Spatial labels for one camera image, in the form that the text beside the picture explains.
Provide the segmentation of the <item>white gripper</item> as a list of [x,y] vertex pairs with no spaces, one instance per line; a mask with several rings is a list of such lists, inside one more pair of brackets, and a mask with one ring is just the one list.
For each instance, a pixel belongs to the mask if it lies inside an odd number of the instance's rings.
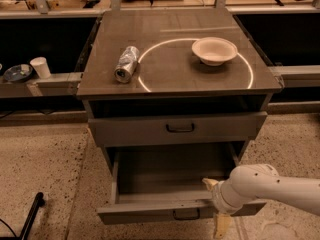
[[231,216],[228,214],[234,214],[240,210],[245,203],[245,198],[225,181],[218,182],[214,179],[203,178],[202,182],[206,185],[207,190],[212,192],[213,204],[220,212],[213,216],[213,238],[221,240],[226,235],[231,223]]

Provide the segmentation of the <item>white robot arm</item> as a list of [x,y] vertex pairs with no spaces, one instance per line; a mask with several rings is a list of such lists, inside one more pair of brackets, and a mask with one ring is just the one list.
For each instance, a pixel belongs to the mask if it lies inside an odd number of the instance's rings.
[[224,237],[233,214],[255,200],[275,200],[320,215],[320,180],[282,177],[269,164],[240,165],[225,181],[203,178],[202,182],[212,193],[217,210],[213,215],[215,239]]

